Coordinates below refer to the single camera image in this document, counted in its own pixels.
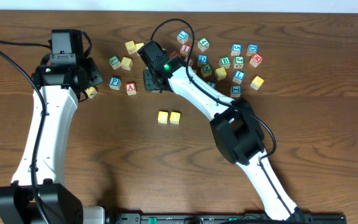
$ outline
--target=green component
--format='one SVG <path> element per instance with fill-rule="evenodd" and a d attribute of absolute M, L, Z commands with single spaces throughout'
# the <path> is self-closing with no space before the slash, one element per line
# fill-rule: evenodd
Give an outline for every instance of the green component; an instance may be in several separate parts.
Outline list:
<path fill-rule="evenodd" d="M 221 58 L 222 65 L 230 65 L 230 58 L 229 57 L 223 57 Z"/>
<path fill-rule="evenodd" d="M 115 65 L 119 62 L 119 59 L 117 56 L 114 56 L 112 58 L 109 59 L 110 65 Z"/>
<path fill-rule="evenodd" d="M 209 64 L 203 66 L 201 69 L 203 70 L 204 73 L 208 73 L 212 71 L 212 67 Z"/>
<path fill-rule="evenodd" d="M 234 63 L 244 63 L 244 57 L 243 56 L 234 57 Z"/>
<path fill-rule="evenodd" d="M 157 218 L 150 217 L 149 224 L 157 224 Z"/>
<path fill-rule="evenodd" d="M 201 44 L 201 46 L 205 47 L 207 44 L 209 44 L 209 41 L 207 38 L 202 38 L 201 40 L 199 40 L 199 43 Z"/>

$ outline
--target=brown wood surface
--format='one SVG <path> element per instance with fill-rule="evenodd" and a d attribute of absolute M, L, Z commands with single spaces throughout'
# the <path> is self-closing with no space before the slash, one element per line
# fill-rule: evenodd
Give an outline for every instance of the brown wood surface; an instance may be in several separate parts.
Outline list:
<path fill-rule="evenodd" d="M 91 56 L 104 82 L 80 103 L 67 145 L 67 188 L 83 205 L 107 205 L 146 213 L 244 213 L 263 210 L 257 192 L 236 166 L 220 155 L 208 120 L 172 93 L 144 90 L 136 55 L 131 71 L 113 70 L 108 59 L 128 56 L 124 42 L 147 42 L 165 19 L 186 19 L 215 69 L 234 42 L 259 44 L 264 61 L 244 66 L 242 96 L 274 131 L 278 151 L 270 158 L 289 196 L 304 210 L 344 213 L 358 223 L 358 15 L 172 12 L 0 11 L 0 39 L 47 43 L 52 29 L 87 31 Z M 155 40 L 172 51 L 185 26 L 162 27 Z M 28 73 L 47 49 L 1 45 Z M 195 47 L 193 58 L 200 53 Z M 229 95 L 234 69 L 217 89 Z M 136 82 L 127 96 L 109 78 Z M 259 91 L 249 86 L 260 75 Z M 206 80 L 216 81 L 214 77 Z M 0 57 L 0 186 L 19 165 L 32 117 L 32 89 Z M 180 111 L 179 125 L 158 124 L 159 110 Z M 271 147 L 270 139 L 265 141 Z"/>

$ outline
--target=cube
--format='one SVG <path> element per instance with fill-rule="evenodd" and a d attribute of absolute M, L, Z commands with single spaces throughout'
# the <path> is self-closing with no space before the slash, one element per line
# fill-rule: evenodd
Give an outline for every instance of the cube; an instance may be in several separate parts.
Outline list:
<path fill-rule="evenodd" d="M 117 56 L 110 58 L 109 62 L 114 70 L 121 67 L 121 62 L 119 61 L 119 58 Z"/>
<path fill-rule="evenodd" d="M 258 52 L 258 45 L 256 44 L 249 44 L 247 50 L 247 56 L 253 56 Z"/>
<path fill-rule="evenodd" d="M 174 50 L 172 53 L 169 54 L 169 58 L 173 58 L 173 57 L 175 57 L 175 56 L 179 56 L 179 57 L 180 57 L 179 51 Z"/>
<path fill-rule="evenodd" d="M 213 82 L 207 82 L 207 84 L 208 84 L 210 87 L 212 87 L 212 88 L 216 89 L 216 83 L 213 83 Z"/>
<path fill-rule="evenodd" d="M 187 56 L 189 56 L 189 51 L 190 51 L 190 45 L 187 45 L 187 44 L 181 45 L 180 55 L 182 55 L 183 57 L 187 57 Z"/>
<path fill-rule="evenodd" d="M 240 97 L 241 95 L 241 86 L 235 85 L 231 87 L 230 97 Z"/>
<path fill-rule="evenodd" d="M 169 123 L 171 124 L 179 124 L 180 121 L 180 113 L 171 112 L 171 117 L 169 117 Z"/>
<path fill-rule="evenodd" d="M 204 37 L 198 41 L 197 46 L 202 52 L 204 52 L 209 47 L 209 40 Z"/>
<path fill-rule="evenodd" d="M 91 99 L 92 99 L 94 96 L 96 96 L 96 94 L 98 93 L 93 86 L 87 88 L 87 89 L 85 90 L 85 92 L 86 92 L 86 94 L 88 95 L 88 97 L 91 98 Z"/>
<path fill-rule="evenodd" d="M 259 54 L 255 54 L 251 60 L 249 61 L 249 63 L 254 66 L 255 68 L 258 67 L 258 65 L 262 62 L 264 58 L 262 56 L 260 56 Z"/>
<path fill-rule="evenodd" d="M 189 33 L 187 33 L 186 31 L 184 30 L 181 30 L 178 34 L 178 41 L 181 43 L 181 44 L 184 44 L 187 42 L 187 40 L 189 40 Z"/>
<path fill-rule="evenodd" d="M 189 66 L 192 67 L 193 64 L 194 64 L 194 60 L 193 60 L 192 58 L 190 58 L 190 60 L 189 60 Z"/>
<path fill-rule="evenodd" d="M 264 82 L 265 80 L 263 78 L 256 76 L 254 80 L 251 82 L 251 87 L 254 88 L 255 90 L 258 90 Z"/>
<path fill-rule="evenodd" d="M 226 70 L 224 69 L 224 67 L 221 68 L 217 68 L 215 69 L 215 75 L 216 75 L 216 79 L 217 80 L 222 80 L 224 78 L 226 78 Z"/>
<path fill-rule="evenodd" d="M 138 44 L 135 44 L 135 46 L 136 46 L 136 54 L 137 54 L 137 56 L 140 56 L 140 54 L 138 54 L 137 51 L 144 46 L 144 43 L 138 43 Z"/>
<path fill-rule="evenodd" d="M 129 54 L 136 53 L 136 45 L 135 45 L 135 42 L 133 40 L 131 40 L 129 42 L 126 42 L 125 47 L 127 47 L 127 51 L 128 51 Z"/>
<path fill-rule="evenodd" d="M 136 94 L 135 83 L 127 83 L 126 90 L 128 95 L 135 95 Z"/>
<path fill-rule="evenodd" d="M 233 60 L 233 67 L 234 68 L 242 68 L 244 66 L 244 57 L 243 56 L 236 56 Z"/>
<path fill-rule="evenodd" d="M 198 56 L 198 61 L 197 61 L 197 67 L 201 67 L 206 65 L 206 63 L 208 62 L 208 56 L 207 55 L 199 55 Z"/>
<path fill-rule="evenodd" d="M 119 90 L 121 87 L 121 80 L 118 77 L 111 77 L 109 86 L 113 90 Z"/>
<path fill-rule="evenodd" d="M 121 60 L 121 67 L 125 70 L 131 70 L 132 68 L 132 59 L 123 57 Z"/>
<path fill-rule="evenodd" d="M 201 68 L 201 74 L 203 75 L 203 77 L 208 77 L 212 75 L 212 67 L 210 66 L 210 64 L 207 64 Z"/>
<path fill-rule="evenodd" d="M 230 68 L 230 58 L 229 57 L 222 57 L 219 60 L 219 66 L 224 68 Z"/>
<path fill-rule="evenodd" d="M 168 123 L 168 112 L 159 111 L 158 112 L 158 122 L 162 124 Z"/>
<path fill-rule="evenodd" d="M 244 72 L 237 70 L 234 74 L 233 82 L 241 84 L 241 81 L 244 79 L 245 75 L 246 74 Z"/>
<path fill-rule="evenodd" d="M 240 56 L 241 48 L 242 48 L 241 44 L 233 44 L 233 47 L 231 48 L 231 55 Z"/>

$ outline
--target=small cube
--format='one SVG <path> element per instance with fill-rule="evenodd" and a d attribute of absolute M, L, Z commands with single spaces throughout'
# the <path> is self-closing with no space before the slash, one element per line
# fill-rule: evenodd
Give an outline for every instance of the small cube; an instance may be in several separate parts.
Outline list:
<path fill-rule="evenodd" d="M 125 70 L 131 70 L 132 68 L 132 59 L 123 57 L 121 60 L 121 67 Z"/>
<path fill-rule="evenodd" d="M 258 52 L 258 45 L 256 44 L 249 44 L 247 50 L 247 56 L 253 56 Z"/>
<path fill-rule="evenodd" d="M 251 83 L 251 87 L 254 88 L 255 90 L 258 90 L 264 82 L 265 80 L 263 78 L 256 76 Z"/>
<path fill-rule="evenodd" d="M 119 61 L 119 58 L 117 56 L 110 58 L 109 62 L 114 70 L 121 67 L 121 62 Z"/>
<path fill-rule="evenodd" d="M 94 96 L 96 96 L 96 94 L 98 93 L 93 86 L 87 88 L 87 89 L 85 90 L 85 92 L 86 92 L 86 94 L 88 95 L 88 97 L 91 98 L 91 99 L 92 99 Z"/>
<path fill-rule="evenodd" d="M 219 60 L 219 66 L 224 68 L 230 68 L 230 58 L 229 57 L 222 57 Z"/>
<path fill-rule="evenodd" d="M 158 122 L 162 124 L 168 123 L 168 112 L 159 111 L 158 112 Z"/>
<path fill-rule="evenodd" d="M 179 57 L 180 57 L 179 51 L 174 50 L 172 53 L 169 54 L 169 58 L 173 58 L 173 57 L 175 57 L 175 56 L 179 56 Z"/>
<path fill-rule="evenodd" d="M 260 56 L 259 54 L 255 54 L 251 60 L 249 61 L 249 63 L 254 66 L 255 68 L 258 67 L 258 65 L 262 62 L 264 58 L 262 56 Z"/>
<path fill-rule="evenodd" d="M 197 46 L 202 52 L 204 52 L 209 47 L 209 40 L 204 37 L 198 41 Z"/>
<path fill-rule="evenodd" d="M 136 54 L 137 54 L 137 56 L 140 56 L 140 54 L 138 54 L 137 51 L 144 46 L 144 43 L 138 43 L 138 44 L 135 44 L 135 46 L 136 46 Z"/>
<path fill-rule="evenodd" d="M 179 124 L 180 121 L 180 113 L 171 112 L 171 117 L 169 117 L 169 123 L 171 124 Z"/>
<path fill-rule="evenodd" d="M 203 77 L 208 77 L 212 75 L 212 67 L 210 66 L 210 64 L 201 67 L 201 74 L 203 75 Z"/>
<path fill-rule="evenodd" d="M 125 46 L 127 47 L 128 53 L 129 54 L 134 54 L 136 53 L 136 45 L 135 42 L 133 40 L 126 42 Z"/>
<path fill-rule="evenodd" d="M 187 33 L 186 31 L 184 30 L 181 30 L 178 34 L 178 41 L 181 43 L 181 44 L 184 44 L 187 42 L 187 40 L 189 40 L 189 33 Z"/>
<path fill-rule="evenodd" d="M 240 97 L 241 95 L 241 86 L 235 85 L 231 87 L 230 97 Z"/>
<path fill-rule="evenodd" d="M 215 69 L 215 75 L 216 75 L 216 79 L 217 80 L 222 80 L 224 78 L 226 78 L 226 70 L 224 69 L 224 67 L 221 68 L 217 68 Z"/>
<path fill-rule="evenodd" d="M 128 95 L 135 95 L 136 94 L 135 83 L 127 83 L 126 90 Z"/>
<path fill-rule="evenodd" d="M 183 57 L 187 57 L 187 56 L 189 56 L 189 51 L 190 51 L 190 45 L 187 45 L 187 44 L 181 45 L 180 55 L 182 55 Z"/>
<path fill-rule="evenodd" d="M 212 88 L 216 89 L 216 83 L 213 83 L 213 82 L 207 82 L 207 84 L 208 84 L 210 87 L 212 87 Z"/>
<path fill-rule="evenodd" d="M 231 48 L 231 55 L 240 56 L 241 48 L 242 48 L 241 44 L 233 44 L 233 47 Z"/>
<path fill-rule="evenodd" d="M 193 60 L 192 58 L 190 58 L 190 60 L 189 60 L 189 66 L 192 67 L 193 64 L 194 64 L 194 60 Z"/>
<path fill-rule="evenodd" d="M 234 68 L 242 68 L 244 66 L 244 57 L 243 56 L 236 56 L 233 60 L 233 67 Z"/>
<path fill-rule="evenodd" d="M 118 77 L 111 77 L 109 86 L 113 90 L 119 90 L 121 87 L 121 80 Z"/>
<path fill-rule="evenodd" d="M 241 84 L 241 81 L 244 79 L 245 75 L 246 74 L 244 72 L 237 70 L 234 74 L 233 82 Z"/>
<path fill-rule="evenodd" d="M 197 67 L 202 67 L 202 66 L 206 65 L 207 62 L 208 62 L 207 55 L 199 55 L 198 61 L 197 61 Z"/>

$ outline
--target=white wall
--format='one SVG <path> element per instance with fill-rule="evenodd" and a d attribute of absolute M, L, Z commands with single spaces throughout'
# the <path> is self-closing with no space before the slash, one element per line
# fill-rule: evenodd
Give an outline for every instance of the white wall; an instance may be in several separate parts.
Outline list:
<path fill-rule="evenodd" d="M 358 0 L 0 0 L 0 9 L 358 13 Z"/>

